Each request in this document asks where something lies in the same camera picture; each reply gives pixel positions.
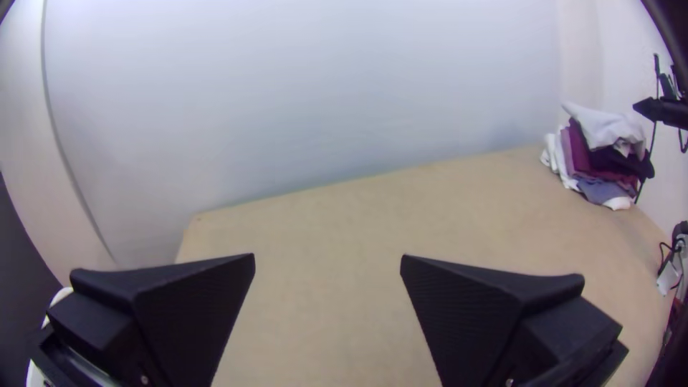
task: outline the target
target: tabletop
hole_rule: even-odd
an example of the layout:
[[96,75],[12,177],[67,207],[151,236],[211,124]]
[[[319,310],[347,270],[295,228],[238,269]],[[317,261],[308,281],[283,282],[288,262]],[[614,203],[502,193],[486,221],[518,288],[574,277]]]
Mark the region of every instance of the tabletop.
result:
[[432,163],[195,216],[177,262],[253,252],[256,276],[214,386],[440,386],[399,276],[404,253],[525,274],[581,273],[630,350],[608,386],[644,386],[671,297],[642,211],[563,188],[539,147]]

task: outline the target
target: white backdrop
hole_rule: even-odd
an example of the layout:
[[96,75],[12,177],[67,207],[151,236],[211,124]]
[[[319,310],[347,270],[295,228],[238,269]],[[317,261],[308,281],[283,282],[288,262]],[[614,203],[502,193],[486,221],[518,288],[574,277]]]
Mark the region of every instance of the white backdrop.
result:
[[557,122],[551,0],[48,1],[44,47],[59,139],[122,267],[172,262],[197,211]]

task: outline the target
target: pile of clothes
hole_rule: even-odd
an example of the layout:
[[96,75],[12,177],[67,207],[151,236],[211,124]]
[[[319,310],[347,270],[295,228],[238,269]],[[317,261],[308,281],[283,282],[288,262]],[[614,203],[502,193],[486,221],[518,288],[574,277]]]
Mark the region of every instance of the pile of clothes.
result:
[[571,102],[568,127],[545,136],[540,161],[564,187],[613,210],[628,209],[639,185],[654,177],[643,128],[629,115],[605,113]]

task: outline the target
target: curved white panel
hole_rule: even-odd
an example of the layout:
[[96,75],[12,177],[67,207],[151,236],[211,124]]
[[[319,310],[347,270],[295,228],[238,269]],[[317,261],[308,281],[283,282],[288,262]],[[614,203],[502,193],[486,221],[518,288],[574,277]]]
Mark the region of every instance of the curved white panel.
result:
[[50,123],[41,61],[43,3],[17,0],[0,24],[0,163],[27,234],[67,284],[75,267],[115,265],[74,190]]
[[45,44],[67,158],[128,267],[171,262],[197,211],[557,121],[550,0],[61,0]]

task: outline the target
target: purple cloth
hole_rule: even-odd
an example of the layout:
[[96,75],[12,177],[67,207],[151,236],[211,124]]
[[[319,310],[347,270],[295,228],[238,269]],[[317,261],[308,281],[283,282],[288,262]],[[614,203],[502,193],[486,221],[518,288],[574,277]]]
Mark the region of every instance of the purple cloth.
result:
[[575,167],[573,166],[573,157],[571,156],[571,139],[568,134],[568,128],[563,128],[560,132],[561,149],[564,152],[564,163],[566,164],[566,171],[569,176],[573,177]]
[[602,178],[607,181],[620,181],[627,186],[637,187],[638,176],[623,175],[611,171],[600,171],[593,168],[588,160],[588,144],[583,135],[583,130],[578,121],[574,119],[569,120],[568,135],[571,144],[571,158],[573,159],[573,168],[578,173],[584,173],[588,176]]
[[594,204],[603,204],[609,199],[628,197],[628,194],[615,183],[610,181],[602,181],[591,183],[587,180],[578,181],[578,187],[586,196],[589,202]]
[[631,198],[636,197],[638,194],[637,191],[637,183],[632,184],[628,183],[626,181],[618,181],[610,178],[601,178],[601,177],[595,177],[591,176],[585,172],[580,172],[575,168],[574,162],[573,162],[573,150],[571,148],[571,134],[570,134],[570,128],[564,128],[561,130],[560,135],[561,135],[561,148],[564,153],[564,161],[566,163],[566,171],[568,172],[569,176],[576,178],[578,180],[587,180],[589,183],[596,183],[596,182],[603,182],[603,181],[611,181],[616,183],[618,186],[620,186]]

